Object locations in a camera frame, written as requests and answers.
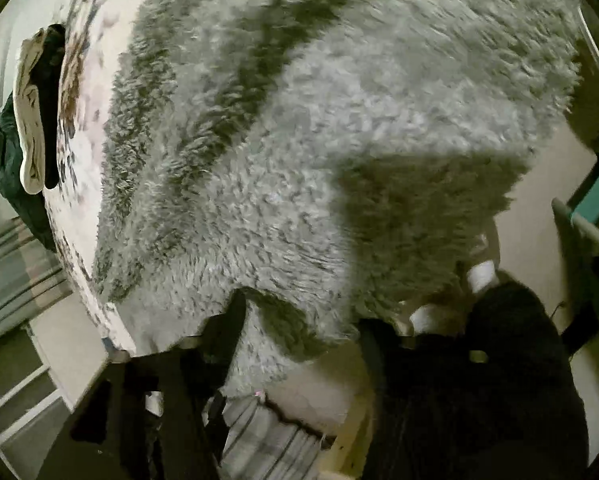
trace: window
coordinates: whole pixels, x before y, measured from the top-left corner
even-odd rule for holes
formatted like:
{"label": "window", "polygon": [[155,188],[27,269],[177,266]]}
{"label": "window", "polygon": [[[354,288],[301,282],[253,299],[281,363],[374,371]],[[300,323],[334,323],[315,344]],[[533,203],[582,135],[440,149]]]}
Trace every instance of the window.
{"label": "window", "polygon": [[29,327],[0,338],[0,457],[35,480],[72,406]]}

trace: striped curtain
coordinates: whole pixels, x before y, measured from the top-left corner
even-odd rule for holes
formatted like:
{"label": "striped curtain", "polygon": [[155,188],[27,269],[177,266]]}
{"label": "striped curtain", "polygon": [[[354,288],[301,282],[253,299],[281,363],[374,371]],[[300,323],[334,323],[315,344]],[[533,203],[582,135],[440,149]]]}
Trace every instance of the striped curtain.
{"label": "striped curtain", "polygon": [[15,218],[0,229],[0,336],[71,293],[54,254]]}

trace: striped fabric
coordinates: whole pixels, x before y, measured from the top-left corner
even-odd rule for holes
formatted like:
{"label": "striped fabric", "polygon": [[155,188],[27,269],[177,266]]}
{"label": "striped fabric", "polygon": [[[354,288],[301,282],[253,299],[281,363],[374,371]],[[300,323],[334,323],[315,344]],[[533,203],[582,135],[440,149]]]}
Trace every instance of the striped fabric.
{"label": "striped fabric", "polygon": [[57,258],[15,218],[0,228],[0,336],[71,293]]}
{"label": "striped fabric", "polygon": [[317,476],[321,441],[295,424],[282,422],[257,397],[229,401],[230,428],[222,474],[230,480],[311,480]]}

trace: beige floor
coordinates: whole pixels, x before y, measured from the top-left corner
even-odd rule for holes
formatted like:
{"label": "beige floor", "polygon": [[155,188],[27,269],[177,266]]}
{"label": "beige floor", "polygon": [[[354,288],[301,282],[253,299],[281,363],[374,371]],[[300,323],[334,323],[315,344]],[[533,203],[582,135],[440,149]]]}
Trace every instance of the beige floor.
{"label": "beige floor", "polygon": [[[560,306],[553,317],[560,330],[571,314],[550,202],[554,197],[568,200],[589,173],[595,155],[587,144],[599,132],[599,76],[586,58],[580,73],[572,112],[513,190],[511,208],[495,219],[500,267],[532,288],[549,314]],[[575,355],[572,368],[587,412],[594,457],[599,451],[599,337]],[[359,350],[351,343],[273,386],[269,395],[289,416],[333,433],[367,381]]]}

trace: fluffy blanket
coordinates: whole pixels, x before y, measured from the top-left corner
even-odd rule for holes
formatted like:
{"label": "fluffy blanket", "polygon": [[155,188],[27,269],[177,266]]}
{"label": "fluffy blanket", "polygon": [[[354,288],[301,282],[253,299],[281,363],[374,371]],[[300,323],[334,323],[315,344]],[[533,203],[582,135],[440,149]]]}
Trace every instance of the fluffy blanket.
{"label": "fluffy blanket", "polygon": [[147,0],[94,263],[140,352],[250,297],[227,393],[438,290],[577,81],[574,0]]}

